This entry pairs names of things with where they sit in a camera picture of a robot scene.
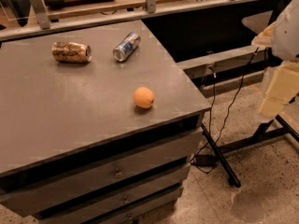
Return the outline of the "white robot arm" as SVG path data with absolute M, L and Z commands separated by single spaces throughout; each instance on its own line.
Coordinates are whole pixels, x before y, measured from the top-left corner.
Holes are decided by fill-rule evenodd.
M 299 93 L 299 0 L 291 0 L 278 18 L 254 37 L 252 45 L 271 48 L 280 58 L 258 113 L 273 119 Z

